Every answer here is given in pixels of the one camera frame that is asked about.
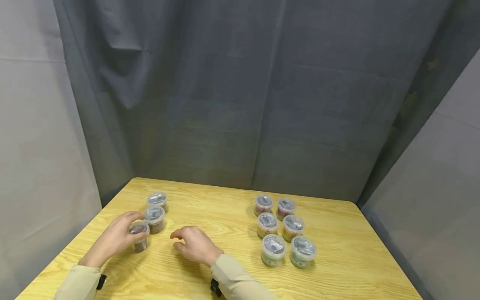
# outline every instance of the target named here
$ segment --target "wrist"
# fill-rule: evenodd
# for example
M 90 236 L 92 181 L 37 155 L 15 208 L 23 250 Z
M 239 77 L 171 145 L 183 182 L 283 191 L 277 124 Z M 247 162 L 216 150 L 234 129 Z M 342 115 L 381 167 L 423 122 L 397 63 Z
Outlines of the wrist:
M 208 257 L 206 257 L 204 263 L 206 266 L 211 267 L 213 263 L 222 255 L 224 254 L 223 250 L 215 247 L 215 249 L 212 249 L 212 251 L 209 253 Z
M 92 252 L 90 250 L 85 254 L 84 257 L 81 258 L 81 260 L 78 262 L 78 265 L 83 265 L 83 266 L 92 267 L 92 268 L 101 268 L 104 265 L 104 263 L 107 261 L 107 259 L 103 257 L 103 255 L 97 252 Z

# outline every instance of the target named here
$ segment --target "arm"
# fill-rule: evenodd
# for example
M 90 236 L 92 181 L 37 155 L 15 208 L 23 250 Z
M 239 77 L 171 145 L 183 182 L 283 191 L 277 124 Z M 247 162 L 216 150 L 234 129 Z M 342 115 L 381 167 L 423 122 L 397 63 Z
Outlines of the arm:
M 142 240 L 148 233 L 129 234 L 130 224 L 145 218 L 138 212 L 127 212 L 117 217 L 96 240 L 85 256 L 74 265 L 55 294 L 55 300 L 92 300 L 100 279 L 100 268 L 113 255 L 130 244 Z
M 188 226 L 175 230 L 170 238 L 185 240 L 185 244 L 175 242 L 173 246 L 185 258 L 209 266 L 214 279 L 220 284 L 220 290 L 228 300 L 276 300 L 272 293 L 244 271 L 233 257 L 224 254 L 215 246 L 198 227 Z
M 210 267 L 220 290 L 228 300 L 276 300 L 264 286 L 256 281 L 230 255 L 223 254 Z

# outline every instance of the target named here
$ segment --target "beige sleeve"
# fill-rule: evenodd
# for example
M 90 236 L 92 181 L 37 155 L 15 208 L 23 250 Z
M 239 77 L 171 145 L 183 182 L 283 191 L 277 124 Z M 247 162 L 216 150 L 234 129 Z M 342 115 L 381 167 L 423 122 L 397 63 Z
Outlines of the beige sleeve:
M 213 278 L 228 300 L 276 300 L 258 281 L 252 278 L 230 255 L 221 255 L 211 266 Z
M 92 300 L 101 275 L 98 268 L 74 265 L 54 300 Z

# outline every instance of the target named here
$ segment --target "wooden table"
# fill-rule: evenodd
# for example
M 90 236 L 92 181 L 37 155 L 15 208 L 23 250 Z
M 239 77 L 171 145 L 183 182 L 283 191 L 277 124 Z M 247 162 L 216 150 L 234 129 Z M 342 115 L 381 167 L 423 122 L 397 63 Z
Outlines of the wooden table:
M 421 299 L 351 202 L 287 195 L 297 202 L 304 235 L 316 243 L 318 255 L 308 269 L 298 269 L 288 259 L 288 246 L 285 261 L 269 268 L 260 258 L 253 212 L 259 192 L 143 178 L 131 180 L 17 299 L 52 300 L 107 225 L 125 211 L 144 210 L 147 196 L 156 191 L 168 195 L 166 229 L 150 237 L 143 253 L 129 249 L 105 264 L 108 280 L 96 300 L 216 299 L 209 269 L 186 261 L 172 247 L 170 233 L 185 225 L 202 228 L 279 299 Z M 266 194 L 275 201 L 286 196 Z

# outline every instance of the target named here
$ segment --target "plastic container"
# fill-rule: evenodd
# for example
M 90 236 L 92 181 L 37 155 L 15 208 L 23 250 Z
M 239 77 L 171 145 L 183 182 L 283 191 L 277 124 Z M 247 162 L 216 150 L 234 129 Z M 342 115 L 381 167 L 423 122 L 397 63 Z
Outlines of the plastic container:
M 130 229 L 128 233 L 130 234 L 137 234 L 141 232 L 148 232 L 150 233 L 150 228 L 145 221 L 136 221 L 130 225 Z M 138 240 L 133 243 L 135 253 L 140 253 L 147 249 L 148 247 L 148 238 L 144 238 L 143 240 Z
M 283 238 L 291 242 L 296 236 L 302 235 L 305 231 L 305 223 L 296 215 L 288 215 L 283 219 Z
M 165 212 L 168 211 L 167 207 L 167 194 L 164 192 L 156 192 L 148 196 L 147 198 L 147 206 L 161 206 Z
M 160 205 L 147 208 L 144 211 L 145 222 L 150 227 L 150 234 L 157 234 L 163 230 L 165 210 Z
M 276 234 L 269 234 L 262 240 L 262 261 L 269 267 L 276 267 L 285 256 L 285 242 Z
M 255 197 L 255 215 L 269 213 L 272 211 L 273 200 L 267 195 L 258 195 Z
M 268 234 L 276 234 L 278 221 L 271 213 L 261 213 L 258 216 L 257 234 L 263 239 Z
M 317 247 L 315 247 L 315 244 L 309 238 L 304 236 L 293 238 L 290 260 L 296 267 L 300 269 L 308 267 L 316 255 Z
M 283 221 L 288 215 L 293 215 L 297 210 L 297 205 L 289 198 L 280 198 L 277 203 L 276 216 Z

